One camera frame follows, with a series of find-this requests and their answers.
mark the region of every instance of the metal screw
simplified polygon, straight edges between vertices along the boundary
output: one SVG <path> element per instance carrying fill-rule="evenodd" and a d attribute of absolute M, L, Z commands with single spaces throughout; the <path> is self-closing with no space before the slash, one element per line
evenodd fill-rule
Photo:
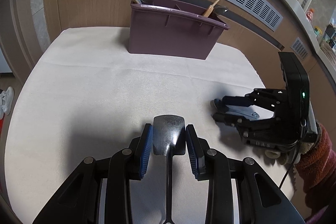
<path fill-rule="evenodd" d="M 207 151 L 207 153 L 208 153 L 208 155 L 210 155 L 210 156 L 214 156 L 214 155 L 217 154 L 217 151 L 216 151 L 215 149 L 209 149 L 209 150 Z"/>
<path fill-rule="evenodd" d="M 246 158 L 246 159 L 245 159 L 245 162 L 246 162 L 248 165 L 252 165 L 252 164 L 254 164 L 254 159 L 252 159 L 252 158 Z"/>
<path fill-rule="evenodd" d="M 129 155 L 129 154 L 132 153 L 132 149 L 125 148 L 125 149 L 122 151 L 122 153 L 123 153 L 124 155 Z"/>
<path fill-rule="evenodd" d="M 84 163 L 85 163 L 85 164 L 91 164 L 91 163 L 93 163 L 93 158 L 92 158 L 92 157 L 86 157 L 86 158 L 84 159 Z"/>

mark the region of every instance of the round table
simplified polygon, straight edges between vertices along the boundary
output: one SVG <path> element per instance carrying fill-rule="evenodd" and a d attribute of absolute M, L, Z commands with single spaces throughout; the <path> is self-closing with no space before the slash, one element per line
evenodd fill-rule
<path fill-rule="evenodd" d="M 27 79 L 13 111 L 5 151 L 8 196 L 23 224 L 33 222 L 85 157 L 111 157 L 140 136 L 145 123 L 163 114 L 184 117 L 198 137 L 229 158 L 253 157 L 280 183 L 283 166 L 266 159 L 262 151 L 243 146 L 235 128 L 216 124 L 211 117 L 214 98 L 243 96 L 264 87 L 239 50 L 217 43 L 206 60 L 138 55 L 127 52 L 128 37 L 129 28 L 68 29 Z M 273 114 L 252 109 L 261 118 Z M 144 179 L 131 181 L 134 223 L 165 219 L 165 162 L 165 157 L 152 155 Z M 174 157 L 176 223 L 204 223 L 207 185 L 195 180 L 188 153 Z M 289 178 L 282 190 L 292 197 Z"/>

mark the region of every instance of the red sleeve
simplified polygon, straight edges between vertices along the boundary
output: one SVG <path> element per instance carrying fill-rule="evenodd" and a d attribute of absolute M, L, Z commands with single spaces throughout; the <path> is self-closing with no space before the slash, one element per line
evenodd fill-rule
<path fill-rule="evenodd" d="M 336 194 L 336 153 L 323 125 L 319 143 L 308 153 L 301 155 L 296 169 L 304 180 L 306 205 L 312 214 L 327 206 Z"/>

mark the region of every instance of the sweater sleeve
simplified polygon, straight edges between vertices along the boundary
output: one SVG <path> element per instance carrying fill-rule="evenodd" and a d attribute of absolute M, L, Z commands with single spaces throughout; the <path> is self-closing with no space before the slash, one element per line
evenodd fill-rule
<path fill-rule="evenodd" d="M 312 214 L 327 206 L 336 194 L 336 153 L 323 125 L 320 124 L 319 143 L 301 156 L 296 164 L 299 176 L 303 179 L 306 205 Z"/>

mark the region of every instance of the purple plastic bin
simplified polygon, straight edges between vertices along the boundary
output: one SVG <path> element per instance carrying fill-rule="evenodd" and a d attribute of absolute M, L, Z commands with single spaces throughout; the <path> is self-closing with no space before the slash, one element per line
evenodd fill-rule
<path fill-rule="evenodd" d="M 213 13 L 177 0 L 154 0 L 153 5 L 131 4 L 128 52 L 180 56 L 205 60 L 222 34 L 228 30 Z"/>

